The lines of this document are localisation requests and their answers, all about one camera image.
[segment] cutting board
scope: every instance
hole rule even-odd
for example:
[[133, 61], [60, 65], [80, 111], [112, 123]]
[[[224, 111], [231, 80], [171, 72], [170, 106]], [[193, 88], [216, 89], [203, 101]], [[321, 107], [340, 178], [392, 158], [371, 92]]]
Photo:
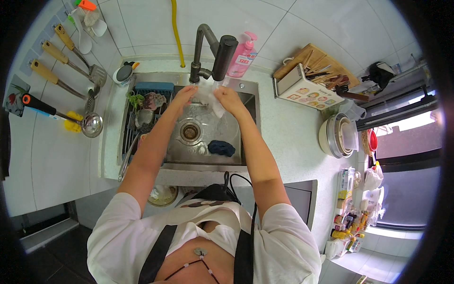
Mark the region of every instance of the cutting board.
[[284, 76], [287, 75], [288, 72], [290, 72], [293, 68], [295, 68], [299, 63], [305, 64], [307, 61], [307, 58], [311, 54], [312, 50], [313, 50], [313, 53], [307, 64], [308, 67], [310, 67], [310, 68], [315, 67], [316, 70], [320, 70], [328, 65], [331, 65], [330, 68], [328, 68], [324, 71], [327, 71], [327, 72], [330, 72], [330, 73], [336, 74], [336, 75], [348, 76], [348, 79], [350, 81], [349, 88], [353, 88], [360, 84], [360, 81], [347, 68], [345, 68], [341, 63], [337, 62], [329, 54], [327, 54], [320, 48], [316, 47], [312, 43], [309, 43], [304, 48], [302, 48], [298, 52], [296, 52], [293, 55], [294, 59], [287, 61], [286, 65], [279, 68], [279, 70], [274, 73], [273, 77], [280, 80], [280, 79], [284, 78]]

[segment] white countertop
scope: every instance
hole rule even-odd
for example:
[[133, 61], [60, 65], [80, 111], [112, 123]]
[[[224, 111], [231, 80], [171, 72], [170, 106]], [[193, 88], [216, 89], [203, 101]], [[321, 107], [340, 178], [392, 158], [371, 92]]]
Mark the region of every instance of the white countertop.
[[[179, 60], [139, 61], [135, 72], [190, 72], [190, 62], [185, 68]], [[202, 67], [211, 68], [212, 63]], [[323, 123], [320, 112], [290, 101], [275, 99], [271, 71], [248, 70], [242, 80], [258, 83], [260, 126], [263, 139], [270, 148], [281, 172], [284, 183], [315, 180], [311, 207], [315, 206], [313, 232], [320, 251], [323, 251], [331, 227], [337, 196], [337, 173], [343, 168], [357, 165], [357, 155], [348, 159], [336, 159], [326, 155], [318, 144], [318, 130]], [[111, 102], [103, 134], [103, 153], [100, 156], [104, 177], [117, 179], [118, 142], [125, 107], [126, 89], [117, 86], [111, 90]], [[157, 184], [180, 186], [206, 186], [223, 182], [223, 172], [197, 172], [162, 169]], [[239, 186], [246, 185], [238, 180]]]

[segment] dark blue cloth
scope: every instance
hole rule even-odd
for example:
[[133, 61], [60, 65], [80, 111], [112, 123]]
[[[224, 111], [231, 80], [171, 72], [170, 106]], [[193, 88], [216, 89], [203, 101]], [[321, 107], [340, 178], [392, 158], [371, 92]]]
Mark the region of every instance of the dark blue cloth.
[[227, 157], [232, 157], [235, 154], [235, 148], [225, 141], [213, 140], [208, 144], [208, 151], [211, 154], [224, 155]]

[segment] white spoon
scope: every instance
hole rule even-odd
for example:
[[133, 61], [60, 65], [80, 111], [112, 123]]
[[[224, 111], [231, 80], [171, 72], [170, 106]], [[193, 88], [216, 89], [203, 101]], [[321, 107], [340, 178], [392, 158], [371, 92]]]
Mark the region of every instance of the white spoon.
[[76, 28], [79, 31], [79, 51], [82, 54], [87, 54], [92, 48], [92, 43], [89, 35], [84, 31], [82, 23], [80, 22], [79, 15], [77, 15], [77, 9], [73, 10], [69, 15], [73, 17]]
[[91, 29], [94, 32], [94, 35], [97, 37], [102, 36], [106, 30], [107, 30], [107, 24], [101, 19], [98, 19], [93, 26], [91, 26]]

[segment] ladle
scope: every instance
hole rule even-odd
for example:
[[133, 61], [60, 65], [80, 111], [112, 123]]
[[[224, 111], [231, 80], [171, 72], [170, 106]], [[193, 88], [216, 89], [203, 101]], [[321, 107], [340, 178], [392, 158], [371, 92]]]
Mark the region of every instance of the ladle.
[[101, 131], [103, 131], [103, 118], [95, 112], [87, 113], [86, 115], [84, 115], [84, 118], [82, 120], [76, 120], [57, 111], [57, 109], [55, 109], [54, 107], [51, 107], [50, 105], [30, 94], [24, 94], [22, 96], [22, 102], [24, 103], [24, 105], [30, 108], [43, 111], [50, 115], [58, 115], [60, 117], [63, 117], [64, 119], [77, 123], [82, 129], [82, 133], [88, 138], [97, 137], [99, 134], [101, 134]]

